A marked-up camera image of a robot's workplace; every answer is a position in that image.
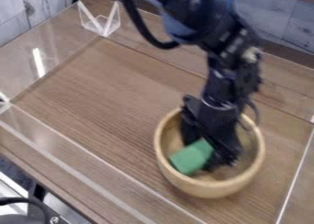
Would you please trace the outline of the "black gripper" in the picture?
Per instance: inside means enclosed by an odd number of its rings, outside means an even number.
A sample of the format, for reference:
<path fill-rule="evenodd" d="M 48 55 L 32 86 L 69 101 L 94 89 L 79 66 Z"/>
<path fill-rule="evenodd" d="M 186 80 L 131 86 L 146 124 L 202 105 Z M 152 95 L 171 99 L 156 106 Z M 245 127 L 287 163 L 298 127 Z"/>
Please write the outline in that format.
<path fill-rule="evenodd" d="M 208 105 L 203 99 L 184 95 L 180 116 L 183 143 L 204 139 L 214 148 L 203 170 L 211 173 L 220 166 L 234 166 L 245 150 L 235 133 L 234 107 Z"/>

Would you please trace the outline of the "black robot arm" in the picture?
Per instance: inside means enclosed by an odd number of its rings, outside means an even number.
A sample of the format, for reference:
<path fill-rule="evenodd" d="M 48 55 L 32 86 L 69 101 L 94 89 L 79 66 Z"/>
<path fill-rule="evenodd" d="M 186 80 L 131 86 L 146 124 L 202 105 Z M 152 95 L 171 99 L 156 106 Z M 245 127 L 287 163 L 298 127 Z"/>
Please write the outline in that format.
<path fill-rule="evenodd" d="M 208 75 L 202 94 L 186 95 L 180 111 L 184 149 L 170 158 L 183 174 L 212 171 L 236 162 L 243 152 L 235 128 L 259 91 L 258 35 L 235 12 L 232 0 L 148 0 L 159 9 L 172 49 L 198 46 L 207 55 Z"/>

